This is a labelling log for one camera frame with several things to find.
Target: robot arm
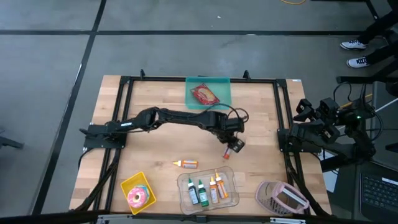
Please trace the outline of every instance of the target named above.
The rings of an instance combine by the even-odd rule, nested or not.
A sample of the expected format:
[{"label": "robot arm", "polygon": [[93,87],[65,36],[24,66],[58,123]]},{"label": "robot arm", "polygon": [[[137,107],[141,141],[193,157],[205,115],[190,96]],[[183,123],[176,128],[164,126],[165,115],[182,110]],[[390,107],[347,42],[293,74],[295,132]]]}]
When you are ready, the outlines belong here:
[{"label": "robot arm", "polygon": [[228,148],[235,152],[239,152],[244,146],[244,142],[234,135],[235,132],[244,132],[244,120],[240,117],[228,118],[227,114],[208,110],[201,113],[188,113],[152,107],[142,110],[135,118],[125,121],[108,121],[104,131],[101,130],[102,133],[84,129],[80,131],[86,135],[86,138],[102,134],[104,138],[117,139],[129,131],[141,129],[149,132],[165,123],[198,126],[216,135],[221,143],[226,143]]},{"label": "robot arm", "polygon": [[[294,123],[289,132],[284,136],[290,151],[320,152],[321,148],[332,149],[345,158],[355,161],[369,159],[376,150],[369,136],[360,129],[360,124],[365,119],[375,116],[373,108],[364,104],[362,99],[353,101],[350,107],[341,109],[331,98],[321,100],[320,106],[312,108],[311,103],[300,100],[293,119],[303,123]],[[354,147],[339,147],[335,143],[340,136],[340,131],[335,126],[345,126],[345,134],[354,139]]]}]

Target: black pants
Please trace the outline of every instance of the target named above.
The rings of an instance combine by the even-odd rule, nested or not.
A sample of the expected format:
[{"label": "black pants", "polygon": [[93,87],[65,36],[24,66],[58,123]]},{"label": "black pants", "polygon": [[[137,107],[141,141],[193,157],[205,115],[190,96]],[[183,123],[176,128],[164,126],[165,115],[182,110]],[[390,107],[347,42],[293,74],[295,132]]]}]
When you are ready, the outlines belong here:
[{"label": "black pants", "polygon": [[[392,27],[398,23],[398,14],[391,11],[387,15],[378,19],[374,24],[370,25],[362,35],[358,37],[358,40],[362,44],[368,44],[375,36],[383,33],[386,29]],[[385,46],[381,49],[375,50],[373,53],[366,56],[366,61],[369,64],[378,63],[398,52],[398,41],[393,44]]]}]

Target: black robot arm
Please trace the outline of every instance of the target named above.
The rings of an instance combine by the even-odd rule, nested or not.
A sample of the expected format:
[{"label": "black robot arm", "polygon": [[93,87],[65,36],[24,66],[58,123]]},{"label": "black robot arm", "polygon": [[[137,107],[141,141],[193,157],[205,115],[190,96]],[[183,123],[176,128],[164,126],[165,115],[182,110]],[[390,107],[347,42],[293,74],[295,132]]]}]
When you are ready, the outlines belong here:
[{"label": "black robot arm", "polygon": [[86,141],[90,138],[109,139],[117,142],[120,138],[126,138],[126,133],[135,132],[135,129],[152,131],[165,123],[186,124],[198,126],[217,136],[221,143],[226,143],[228,148],[239,152],[244,142],[235,136],[236,132],[244,132],[245,118],[229,118],[227,114],[205,110],[201,113],[189,113],[183,111],[172,111],[165,108],[151,107],[142,110],[135,118],[125,121],[108,121],[104,128],[80,131],[86,135]]},{"label": "black robot arm", "polygon": [[[289,130],[279,134],[279,142],[284,149],[299,152],[331,151],[337,156],[322,161],[324,172],[339,166],[370,159],[376,150],[368,134],[361,129],[361,123],[375,116],[374,108],[363,99],[357,99],[350,106],[340,108],[331,98],[321,100],[320,106],[312,108],[311,103],[300,100],[295,121]],[[336,142],[341,133],[336,126],[345,126],[345,134],[352,138],[354,144]]]}]

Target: clear plastic container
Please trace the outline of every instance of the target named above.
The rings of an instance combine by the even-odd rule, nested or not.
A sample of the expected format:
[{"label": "clear plastic container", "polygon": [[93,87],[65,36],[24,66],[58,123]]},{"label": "clear plastic container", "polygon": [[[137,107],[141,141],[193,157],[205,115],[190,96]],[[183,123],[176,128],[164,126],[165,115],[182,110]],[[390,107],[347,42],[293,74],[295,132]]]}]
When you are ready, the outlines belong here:
[{"label": "clear plastic container", "polygon": [[[187,77],[185,79],[185,104],[191,110],[204,110],[211,105],[201,104],[191,93],[191,89],[198,85],[205,84],[220,100],[226,105],[232,104],[231,80],[228,77]],[[229,110],[227,106],[214,106],[214,110]]]},{"label": "clear plastic container", "polygon": [[[216,171],[220,175],[221,180],[224,181],[225,191],[228,193],[228,197],[221,199],[218,198],[218,203],[211,202],[210,196],[210,179],[211,176],[216,177]],[[206,189],[209,206],[202,207],[200,203],[193,205],[191,198],[188,193],[188,179],[191,178],[193,184],[197,188],[199,179],[202,181]],[[199,172],[193,172],[190,174],[181,174],[177,179],[177,185],[180,189],[180,206],[181,211],[186,215],[191,215],[198,212],[205,212],[218,208],[232,207],[239,203],[239,194],[235,189],[234,183],[234,172],[228,166],[223,166],[216,169],[204,170]]]}]

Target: wooden tabletop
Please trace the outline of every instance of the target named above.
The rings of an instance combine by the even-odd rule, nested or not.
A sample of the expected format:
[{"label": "wooden tabletop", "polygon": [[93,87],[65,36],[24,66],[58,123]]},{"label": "wooden tabletop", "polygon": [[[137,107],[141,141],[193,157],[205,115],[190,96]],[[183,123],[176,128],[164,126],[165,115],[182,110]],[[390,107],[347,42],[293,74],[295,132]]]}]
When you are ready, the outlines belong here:
[{"label": "wooden tabletop", "polygon": [[[103,77],[92,119],[95,124],[104,124],[111,120],[119,81],[119,75]],[[294,110],[297,104],[301,98],[304,98],[303,86],[300,80],[287,80],[287,86],[291,108],[295,115]],[[121,108],[124,106],[127,85],[125,88]],[[254,193],[263,180],[287,181],[283,155],[277,143],[278,120],[272,84],[232,83],[231,94],[232,106],[244,108],[250,117],[245,124],[244,133],[238,135],[246,142],[239,154],[233,152],[229,160],[224,160],[222,155],[226,146],[221,144],[216,136],[194,126],[164,124],[150,133],[128,134],[126,147],[121,153],[111,211],[130,212],[120,183],[137,172],[143,171],[157,199],[156,203],[144,212],[182,214],[177,177],[183,173],[230,166],[234,170],[236,190],[239,192],[238,205],[205,213],[271,215],[257,204]],[[284,121],[287,125],[282,90],[280,90],[280,97]],[[185,107],[185,82],[135,81],[128,118],[136,116],[138,112],[151,106],[198,112]],[[121,119],[122,111],[123,109],[120,109],[119,119]],[[70,208],[79,206],[97,184],[103,155],[104,149],[94,149],[82,159]],[[322,208],[330,213],[330,204],[318,159],[309,153],[301,153],[300,156],[307,188]],[[197,160],[199,168],[197,170],[183,169],[172,164],[173,161],[181,159]],[[100,208],[104,208],[107,191],[106,185]]]}]

